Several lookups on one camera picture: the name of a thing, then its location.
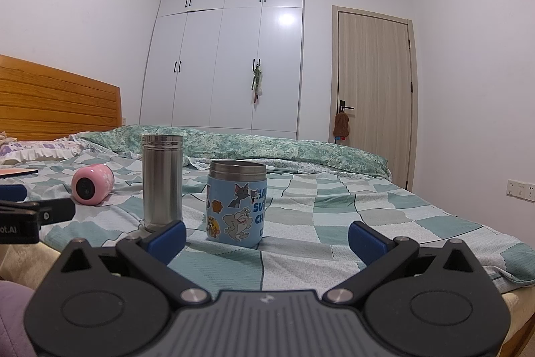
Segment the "pink cup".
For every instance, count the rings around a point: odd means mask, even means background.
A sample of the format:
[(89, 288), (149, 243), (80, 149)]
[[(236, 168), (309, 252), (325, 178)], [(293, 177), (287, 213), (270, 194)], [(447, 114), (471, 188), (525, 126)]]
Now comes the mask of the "pink cup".
[(85, 206), (98, 206), (112, 193), (114, 175), (105, 164), (77, 169), (72, 178), (72, 195)]

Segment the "blue cartoon cup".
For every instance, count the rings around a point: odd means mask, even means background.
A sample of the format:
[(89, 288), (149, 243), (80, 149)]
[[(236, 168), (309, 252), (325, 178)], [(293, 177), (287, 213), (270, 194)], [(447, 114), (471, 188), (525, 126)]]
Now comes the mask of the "blue cartoon cup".
[(266, 166), (244, 160), (214, 160), (209, 166), (206, 234), (209, 240), (252, 248), (263, 237)]

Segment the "pink flat book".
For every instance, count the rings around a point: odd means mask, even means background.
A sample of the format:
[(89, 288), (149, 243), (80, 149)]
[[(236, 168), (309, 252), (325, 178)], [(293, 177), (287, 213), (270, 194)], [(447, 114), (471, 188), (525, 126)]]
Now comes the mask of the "pink flat book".
[(22, 177), (33, 175), (37, 172), (37, 169), (0, 169), (0, 178)]

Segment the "purple floral pillow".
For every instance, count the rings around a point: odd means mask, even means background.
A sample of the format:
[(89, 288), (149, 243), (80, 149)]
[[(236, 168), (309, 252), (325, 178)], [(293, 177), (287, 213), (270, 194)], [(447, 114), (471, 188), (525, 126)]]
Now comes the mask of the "purple floral pillow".
[(1, 138), (1, 164), (68, 160), (80, 155), (83, 149), (83, 144), (73, 137), (52, 141), (19, 141), (11, 137)]

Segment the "wooden headboard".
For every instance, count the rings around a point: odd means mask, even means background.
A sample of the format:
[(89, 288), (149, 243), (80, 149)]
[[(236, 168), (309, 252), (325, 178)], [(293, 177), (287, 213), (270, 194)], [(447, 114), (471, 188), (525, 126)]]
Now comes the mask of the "wooden headboard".
[(120, 88), (79, 74), (1, 57), (1, 131), (48, 141), (122, 124)]

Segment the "stainless steel tumbler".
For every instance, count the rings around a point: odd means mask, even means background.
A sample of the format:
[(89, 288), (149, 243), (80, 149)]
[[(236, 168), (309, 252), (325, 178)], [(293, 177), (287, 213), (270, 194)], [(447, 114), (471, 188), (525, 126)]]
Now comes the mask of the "stainless steel tumbler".
[(182, 137), (143, 135), (143, 223), (149, 232), (182, 219)]

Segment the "checkered green bed sheet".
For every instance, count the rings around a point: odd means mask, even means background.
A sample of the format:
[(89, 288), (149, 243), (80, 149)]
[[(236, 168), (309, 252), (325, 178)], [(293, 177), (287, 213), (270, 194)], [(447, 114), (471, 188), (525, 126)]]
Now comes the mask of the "checkered green bed sheet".
[[(83, 152), (70, 160), (30, 163), (21, 178), (30, 199), (68, 197), (74, 172), (103, 163), (115, 175), (100, 206), (78, 206), (72, 221), (46, 226), (41, 241), (1, 249), (1, 275), (34, 288), (58, 254), (75, 238), (95, 247), (114, 245), (141, 228), (141, 162), (137, 156)], [(321, 171), (270, 169), (261, 243), (255, 248), (209, 241), (205, 229), (208, 167), (183, 170), (183, 219), (187, 244), (172, 268), (209, 293), (223, 289), (314, 289), (324, 293), (363, 269), (348, 246), (348, 228), (361, 221), (387, 237), (407, 236), (425, 247), (459, 238), (493, 280), (508, 292), (534, 282), (534, 251), (516, 237), (458, 218), (383, 178)]]

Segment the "brown plush toy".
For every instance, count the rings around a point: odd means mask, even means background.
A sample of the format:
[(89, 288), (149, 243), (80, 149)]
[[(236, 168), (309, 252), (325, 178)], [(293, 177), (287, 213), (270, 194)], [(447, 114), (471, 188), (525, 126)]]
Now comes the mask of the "brown plush toy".
[(341, 111), (335, 115), (335, 124), (333, 129), (333, 136), (335, 141), (345, 141), (349, 136), (349, 117)]

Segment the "green floral quilt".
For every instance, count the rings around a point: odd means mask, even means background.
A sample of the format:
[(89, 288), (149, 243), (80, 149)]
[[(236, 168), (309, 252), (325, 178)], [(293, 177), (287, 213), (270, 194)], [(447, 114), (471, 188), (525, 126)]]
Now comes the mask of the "green floral quilt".
[(213, 133), (196, 128), (130, 125), (107, 131), (80, 132), (77, 138), (116, 153), (141, 152), (144, 135), (178, 135), (185, 159), (285, 160), (372, 178), (392, 178), (387, 159), (330, 142), (292, 140), (239, 133)]

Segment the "beige wooden door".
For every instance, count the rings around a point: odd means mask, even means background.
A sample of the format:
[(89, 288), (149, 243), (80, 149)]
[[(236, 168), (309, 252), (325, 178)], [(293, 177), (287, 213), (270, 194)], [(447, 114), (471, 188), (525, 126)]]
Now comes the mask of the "beige wooden door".
[[(418, 129), (413, 22), (338, 5), (332, 21), (328, 140), (387, 159), (395, 185), (411, 191)], [(340, 100), (354, 107), (345, 141), (333, 136)]]

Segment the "green hanging ornament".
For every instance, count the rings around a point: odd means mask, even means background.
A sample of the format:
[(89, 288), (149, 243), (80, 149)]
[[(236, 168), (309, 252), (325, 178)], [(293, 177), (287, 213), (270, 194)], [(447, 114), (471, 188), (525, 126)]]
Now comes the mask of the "green hanging ornament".
[(263, 72), (261, 69), (261, 62), (257, 61), (256, 65), (253, 67), (253, 80), (251, 84), (251, 91), (253, 92), (253, 103), (258, 104), (259, 98), (261, 95), (261, 82), (262, 82)]

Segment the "white wardrobe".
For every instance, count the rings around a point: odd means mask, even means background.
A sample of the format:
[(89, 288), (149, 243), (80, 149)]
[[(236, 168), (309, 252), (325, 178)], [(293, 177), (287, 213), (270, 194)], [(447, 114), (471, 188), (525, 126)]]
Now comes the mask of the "white wardrobe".
[(140, 123), (295, 138), (303, 18), (304, 0), (160, 0)]

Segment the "white wall socket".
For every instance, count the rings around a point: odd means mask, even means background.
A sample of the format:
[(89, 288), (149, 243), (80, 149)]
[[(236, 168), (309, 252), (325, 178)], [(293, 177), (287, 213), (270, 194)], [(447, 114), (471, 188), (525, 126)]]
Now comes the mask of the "white wall socket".
[(530, 202), (535, 202), (535, 185), (528, 182), (509, 180), (506, 195)]

